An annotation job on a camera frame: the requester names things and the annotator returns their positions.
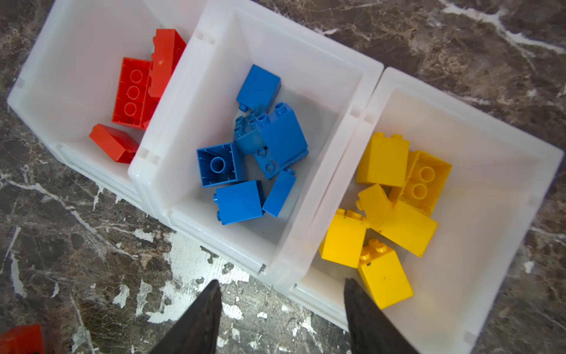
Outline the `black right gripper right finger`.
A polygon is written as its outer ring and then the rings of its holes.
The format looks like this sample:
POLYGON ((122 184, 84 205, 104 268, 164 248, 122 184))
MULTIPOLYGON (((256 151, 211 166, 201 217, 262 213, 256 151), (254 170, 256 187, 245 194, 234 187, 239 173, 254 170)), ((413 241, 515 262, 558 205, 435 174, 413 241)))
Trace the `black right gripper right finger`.
POLYGON ((352 353, 418 353, 356 280, 346 278, 343 295, 352 353))

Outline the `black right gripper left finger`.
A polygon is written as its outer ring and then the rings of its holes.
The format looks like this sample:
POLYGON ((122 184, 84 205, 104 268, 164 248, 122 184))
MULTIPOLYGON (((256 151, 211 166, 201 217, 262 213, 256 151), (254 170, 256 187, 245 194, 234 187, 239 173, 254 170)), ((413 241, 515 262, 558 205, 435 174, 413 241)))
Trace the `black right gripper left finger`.
POLYGON ((220 284, 212 280, 150 354, 216 353, 222 308, 220 284))

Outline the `small yellow lego brick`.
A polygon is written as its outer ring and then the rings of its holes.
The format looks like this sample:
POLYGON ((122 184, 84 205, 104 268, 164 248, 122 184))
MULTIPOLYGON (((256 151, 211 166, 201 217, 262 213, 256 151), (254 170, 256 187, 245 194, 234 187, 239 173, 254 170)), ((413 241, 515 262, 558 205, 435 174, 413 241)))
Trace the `small yellow lego brick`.
POLYGON ((365 213, 368 224, 376 232, 379 232, 389 221, 394 220, 392 203, 379 184, 359 192, 356 205, 365 213))

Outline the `yellow lego brick pair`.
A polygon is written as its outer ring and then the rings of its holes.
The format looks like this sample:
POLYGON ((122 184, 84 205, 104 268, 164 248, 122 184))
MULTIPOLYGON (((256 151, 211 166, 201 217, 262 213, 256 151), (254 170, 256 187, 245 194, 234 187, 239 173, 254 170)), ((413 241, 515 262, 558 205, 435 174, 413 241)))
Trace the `yellow lego brick pair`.
POLYGON ((451 170, 451 164, 423 150, 410 152, 405 182, 392 187, 389 200, 393 205, 403 201, 430 217, 451 170))

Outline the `yellow lego brick front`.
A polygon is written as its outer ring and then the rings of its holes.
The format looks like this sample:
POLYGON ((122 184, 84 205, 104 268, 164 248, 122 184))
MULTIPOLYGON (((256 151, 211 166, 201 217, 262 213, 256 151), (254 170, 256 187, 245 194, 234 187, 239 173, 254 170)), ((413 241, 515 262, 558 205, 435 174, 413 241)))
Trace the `yellow lego brick front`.
POLYGON ((356 182, 401 187, 406 179, 410 142, 402 135, 374 133, 358 165, 356 182))

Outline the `blue lego brick diagonal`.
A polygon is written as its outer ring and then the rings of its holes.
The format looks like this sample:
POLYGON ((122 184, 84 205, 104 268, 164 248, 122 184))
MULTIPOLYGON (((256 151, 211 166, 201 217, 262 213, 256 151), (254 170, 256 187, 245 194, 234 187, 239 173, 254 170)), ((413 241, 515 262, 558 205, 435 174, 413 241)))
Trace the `blue lego brick diagonal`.
POLYGON ((234 144, 243 156, 255 153, 266 147, 266 144, 256 127, 257 117, 253 114, 240 116, 235 120, 234 144))

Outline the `long red lego brick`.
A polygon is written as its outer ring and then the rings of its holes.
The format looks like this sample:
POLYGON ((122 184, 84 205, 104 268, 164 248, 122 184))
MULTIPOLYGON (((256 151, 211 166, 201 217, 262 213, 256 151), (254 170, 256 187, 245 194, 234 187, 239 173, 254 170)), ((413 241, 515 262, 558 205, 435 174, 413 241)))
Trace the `long red lego brick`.
POLYGON ((123 58, 112 122, 146 130, 159 100, 149 95, 150 60, 123 58))

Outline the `blue lego brick top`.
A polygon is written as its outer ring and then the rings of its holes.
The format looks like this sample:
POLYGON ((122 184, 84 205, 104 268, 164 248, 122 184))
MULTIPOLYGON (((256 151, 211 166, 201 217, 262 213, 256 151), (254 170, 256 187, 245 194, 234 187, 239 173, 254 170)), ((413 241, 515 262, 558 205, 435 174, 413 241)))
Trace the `blue lego brick top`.
POLYGON ((280 173, 280 166, 273 159, 270 151, 266 147, 257 150, 254 153, 254 158, 267 180, 271 180, 280 173))

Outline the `small red lego brick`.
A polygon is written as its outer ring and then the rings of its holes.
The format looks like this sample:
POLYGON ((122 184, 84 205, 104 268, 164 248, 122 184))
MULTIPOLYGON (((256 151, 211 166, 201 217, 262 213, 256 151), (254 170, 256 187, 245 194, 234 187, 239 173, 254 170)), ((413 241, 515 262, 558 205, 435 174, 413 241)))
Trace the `small red lego brick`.
POLYGON ((129 134, 107 125, 95 125, 89 137, 117 163, 130 164, 139 148, 129 134))

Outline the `red lego brick front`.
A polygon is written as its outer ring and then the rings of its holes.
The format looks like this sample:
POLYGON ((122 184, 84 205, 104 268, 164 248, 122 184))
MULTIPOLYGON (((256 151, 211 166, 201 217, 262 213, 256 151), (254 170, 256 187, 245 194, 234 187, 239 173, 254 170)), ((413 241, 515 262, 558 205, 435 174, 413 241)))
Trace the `red lego brick front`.
POLYGON ((18 326, 1 335, 1 354, 45 354, 41 326, 18 326))

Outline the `white right bin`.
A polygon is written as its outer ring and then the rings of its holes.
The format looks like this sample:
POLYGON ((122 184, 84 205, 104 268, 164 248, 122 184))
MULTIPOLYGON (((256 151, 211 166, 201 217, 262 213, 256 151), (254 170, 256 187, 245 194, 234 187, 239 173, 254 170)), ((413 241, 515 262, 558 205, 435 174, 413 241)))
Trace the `white right bin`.
POLYGON ((399 250, 414 296, 386 310, 421 353, 469 353, 507 270, 529 231, 564 153, 443 91, 387 68, 330 180, 310 228, 284 246, 276 288, 346 327, 344 281, 353 268, 318 259, 338 208, 353 209, 353 176, 373 132, 399 134, 411 148, 449 164, 422 258, 399 250))

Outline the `white bin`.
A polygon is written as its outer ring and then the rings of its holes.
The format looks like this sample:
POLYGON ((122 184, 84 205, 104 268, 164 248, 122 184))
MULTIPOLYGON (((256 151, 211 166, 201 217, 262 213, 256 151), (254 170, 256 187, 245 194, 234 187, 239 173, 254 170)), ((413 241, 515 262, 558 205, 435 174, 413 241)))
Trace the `white bin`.
POLYGON ((109 125, 122 60, 149 59, 153 36, 173 28, 189 39, 204 1, 56 1, 7 99, 56 159, 143 208, 128 165, 91 139, 109 125))
POLYGON ((449 164, 422 258, 399 250, 414 296, 386 310, 421 353, 469 353, 507 270, 529 231, 564 153, 443 91, 387 68, 330 180, 310 228, 284 246, 276 288, 346 327, 344 281, 353 268, 318 259, 338 208, 353 209, 353 176, 373 132, 399 134, 411 148, 449 164))
POLYGON ((252 1, 209 1, 128 170, 144 210, 264 283, 298 276, 383 69, 252 1))

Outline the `white middle bin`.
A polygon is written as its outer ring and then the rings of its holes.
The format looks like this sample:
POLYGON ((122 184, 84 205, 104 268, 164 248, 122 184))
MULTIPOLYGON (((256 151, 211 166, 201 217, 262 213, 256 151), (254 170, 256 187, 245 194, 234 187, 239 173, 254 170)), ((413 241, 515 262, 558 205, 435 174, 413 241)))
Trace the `white middle bin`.
POLYGON ((383 69, 252 1, 209 1, 128 170, 144 210, 264 283, 298 276, 383 69))

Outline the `white left bin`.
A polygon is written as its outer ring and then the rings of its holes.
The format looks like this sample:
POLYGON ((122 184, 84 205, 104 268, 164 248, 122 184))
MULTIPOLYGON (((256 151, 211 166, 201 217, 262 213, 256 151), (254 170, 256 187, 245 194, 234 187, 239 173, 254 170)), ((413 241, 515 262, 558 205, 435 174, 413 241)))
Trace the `white left bin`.
POLYGON ((149 59, 153 36, 173 28, 189 39, 204 1, 56 1, 7 99, 56 159, 143 208, 128 165, 91 139, 109 125, 122 60, 149 59))

